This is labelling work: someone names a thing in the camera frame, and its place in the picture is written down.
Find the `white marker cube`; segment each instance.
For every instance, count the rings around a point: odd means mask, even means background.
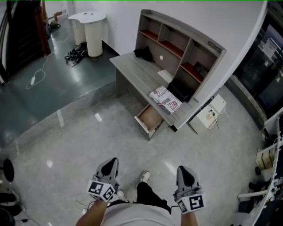
[[[115,190],[111,184],[92,180],[88,181],[87,193],[97,200],[108,202],[114,192]]]
[[[206,207],[204,194],[182,197],[177,201],[182,214],[197,211]]]

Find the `white shirt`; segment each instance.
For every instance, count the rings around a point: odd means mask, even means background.
[[[101,226],[174,226],[163,208],[137,203],[122,203],[107,208]]]

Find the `pile of cables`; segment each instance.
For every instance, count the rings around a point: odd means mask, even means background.
[[[87,42],[80,43],[72,51],[68,52],[65,56],[66,64],[70,67],[76,66],[84,57],[88,57]]]

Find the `white round table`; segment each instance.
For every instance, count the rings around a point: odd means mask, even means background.
[[[90,57],[102,54],[101,21],[105,18],[104,13],[95,11],[80,12],[68,17],[73,23],[76,45],[86,41]]]

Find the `white cylindrical pedestal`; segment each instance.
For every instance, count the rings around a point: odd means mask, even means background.
[[[74,29],[74,36],[76,45],[79,45],[81,42],[85,41],[85,31],[84,31],[84,24],[80,23],[78,20],[72,20],[73,29]]]
[[[87,40],[88,55],[98,57],[102,54],[101,21],[84,25]]]

